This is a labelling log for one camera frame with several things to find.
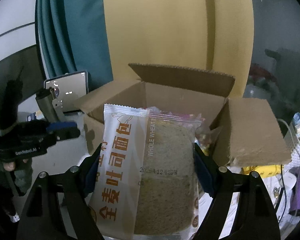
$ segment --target cardboard box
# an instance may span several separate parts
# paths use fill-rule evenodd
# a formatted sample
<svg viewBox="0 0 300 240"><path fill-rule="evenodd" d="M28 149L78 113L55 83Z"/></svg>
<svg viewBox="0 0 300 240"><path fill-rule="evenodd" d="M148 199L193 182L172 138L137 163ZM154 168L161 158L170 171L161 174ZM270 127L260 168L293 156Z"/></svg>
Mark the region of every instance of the cardboard box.
<svg viewBox="0 0 300 240"><path fill-rule="evenodd" d="M83 112L89 153L102 141L104 104L156 106L179 114L202 114L211 128L222 126L213 150L221 165L286 164L290 152L266 100L227 98L231 75L178 66L129 64L140 80L114 80L76 101Z"/></svg>

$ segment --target colorful packaging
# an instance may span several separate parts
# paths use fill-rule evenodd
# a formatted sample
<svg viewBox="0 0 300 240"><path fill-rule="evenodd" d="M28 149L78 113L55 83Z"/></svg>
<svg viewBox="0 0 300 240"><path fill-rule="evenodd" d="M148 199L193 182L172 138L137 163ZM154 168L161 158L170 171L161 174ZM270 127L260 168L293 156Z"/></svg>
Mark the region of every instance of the colorful packaging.
<svg viewBox="0 0 300 240"><path fill-rule="evenodd" d="M198 226L194 131L201 120L105 104L90 207L105 236L167 235Z"/></svg>

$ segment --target yellow package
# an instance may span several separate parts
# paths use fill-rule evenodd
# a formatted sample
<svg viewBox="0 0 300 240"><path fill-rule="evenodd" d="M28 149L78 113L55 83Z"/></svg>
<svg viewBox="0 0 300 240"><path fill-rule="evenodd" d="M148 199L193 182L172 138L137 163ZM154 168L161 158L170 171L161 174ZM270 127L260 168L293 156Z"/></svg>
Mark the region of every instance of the yellow package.
<svg viewBox="0 0 300 240"><path fill-rule="evenodd" d="M281 173L280 165L268 166L249 166L242 168L243 174L249 174L251 171L256 171L260 174L261 178L268 178Z"/></svg>

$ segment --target corrugated cardboard edge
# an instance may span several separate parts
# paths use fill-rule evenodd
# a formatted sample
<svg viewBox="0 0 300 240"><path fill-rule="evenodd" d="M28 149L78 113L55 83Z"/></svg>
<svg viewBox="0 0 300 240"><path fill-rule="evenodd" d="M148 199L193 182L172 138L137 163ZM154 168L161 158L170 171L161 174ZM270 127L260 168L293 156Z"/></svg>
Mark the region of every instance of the corrugated cardboard edge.
<svg viewBox="0 0 300 240"><path fill-rule="evenodd" d="M219 166L287 164L291 152L264 99L229 99L218 120L221 133L213 151Z"/></svg>
<svg viewBox="0 0 300 240"><path fill-rule="evenodd" d="M140 83L140 80L113 80L77 99L74 105L84 113L89 114L98 105L104 104L109 98L116 96L137 83Z"/></svg>
<svg viewBox="0 0 300 240"><path fill-rule="evenodd" d="M228 97L235 77L229 74L160 64L128 64L145 82Z"/></svg>

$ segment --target smartphone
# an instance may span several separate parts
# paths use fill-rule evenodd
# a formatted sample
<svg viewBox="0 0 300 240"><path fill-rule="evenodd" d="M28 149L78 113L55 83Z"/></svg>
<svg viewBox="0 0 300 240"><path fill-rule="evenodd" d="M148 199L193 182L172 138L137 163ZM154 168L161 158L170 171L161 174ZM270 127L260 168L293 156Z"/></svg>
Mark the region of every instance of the smartphone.
<svg viewBox="0 0 300 240"><path fill-rule="evenodd" d="M64 113L80 111L73 103L88 93L88 72L79 71L48 79L44 82L44 88L50 87L55 90Z"/></svg>

